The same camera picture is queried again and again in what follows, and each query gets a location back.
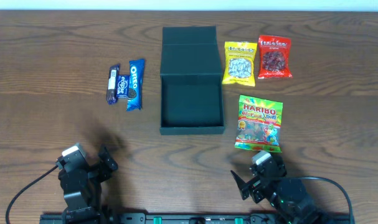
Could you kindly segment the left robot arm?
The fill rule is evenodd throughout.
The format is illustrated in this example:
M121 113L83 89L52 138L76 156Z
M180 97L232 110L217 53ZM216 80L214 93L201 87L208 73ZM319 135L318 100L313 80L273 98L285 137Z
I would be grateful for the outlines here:
M58 179L67 204L62 212L62 223L120 222L118 215L102 204L101 187L101 183L118 169L118 164L105 146L100 148L98 156L100 160L90 165L83 147L76 143L57 159Z

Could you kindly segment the blue Oreo cookie pack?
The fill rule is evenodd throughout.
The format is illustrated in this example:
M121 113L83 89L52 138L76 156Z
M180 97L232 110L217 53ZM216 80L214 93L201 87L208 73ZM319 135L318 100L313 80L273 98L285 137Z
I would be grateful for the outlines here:
M127 111L141 109L144 59L130 61L130 85L128 89Z

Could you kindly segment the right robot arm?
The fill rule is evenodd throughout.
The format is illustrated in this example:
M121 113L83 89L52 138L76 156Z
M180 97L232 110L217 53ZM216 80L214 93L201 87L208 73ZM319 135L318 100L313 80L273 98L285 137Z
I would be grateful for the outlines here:
M286 166L279 155L261 151L252 157L249 167L253 177L244 181L232 171L243 200L255 203L267 200L278 212L277 223L330 223L328 214L315 205L301 180L289 179Z

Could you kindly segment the Haribo worms candy bag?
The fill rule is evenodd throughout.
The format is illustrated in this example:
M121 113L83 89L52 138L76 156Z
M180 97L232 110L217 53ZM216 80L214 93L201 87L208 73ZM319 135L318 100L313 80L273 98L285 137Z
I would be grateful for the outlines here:
M281 152L283 103L240 95L235 147L248 151Z

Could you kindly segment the red candy bag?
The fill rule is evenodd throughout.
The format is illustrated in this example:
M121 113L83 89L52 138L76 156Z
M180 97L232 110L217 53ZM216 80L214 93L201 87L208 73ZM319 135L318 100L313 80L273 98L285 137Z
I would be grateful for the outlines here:
M274 35L261 35L258 39L260 50L259 79L291 78L289 56L291 39Z

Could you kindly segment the blue Eclipse mint pack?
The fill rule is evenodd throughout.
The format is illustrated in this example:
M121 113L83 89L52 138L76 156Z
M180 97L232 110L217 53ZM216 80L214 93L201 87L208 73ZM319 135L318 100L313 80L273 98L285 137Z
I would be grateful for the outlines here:
M117 98L127 98L130 85L129 75L118 75L116 84L116 96Z

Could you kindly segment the yellow candy bag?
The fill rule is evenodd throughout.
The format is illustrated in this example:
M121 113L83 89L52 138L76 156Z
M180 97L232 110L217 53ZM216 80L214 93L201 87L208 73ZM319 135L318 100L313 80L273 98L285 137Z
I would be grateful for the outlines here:
M254 60L257 43L225 42L224 49L225 71L222 83L255 86Z

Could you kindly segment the dark purple snack bar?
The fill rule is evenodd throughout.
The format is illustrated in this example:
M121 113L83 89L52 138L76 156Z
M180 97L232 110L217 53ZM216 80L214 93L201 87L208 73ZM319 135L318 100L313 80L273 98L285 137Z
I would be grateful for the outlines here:
M112 65L109 69L109 76L108 76L108 87L106 91L106 101L109 105L113 105L117 102L118 98L116 96L116 84L117 79L120 71L120 65Z

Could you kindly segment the dark green lidded box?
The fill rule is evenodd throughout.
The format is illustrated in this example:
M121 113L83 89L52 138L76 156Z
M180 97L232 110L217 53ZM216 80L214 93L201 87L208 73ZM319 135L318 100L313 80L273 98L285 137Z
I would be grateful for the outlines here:
M162 135L222 134L222 65L214 26L165 27L161 52Z

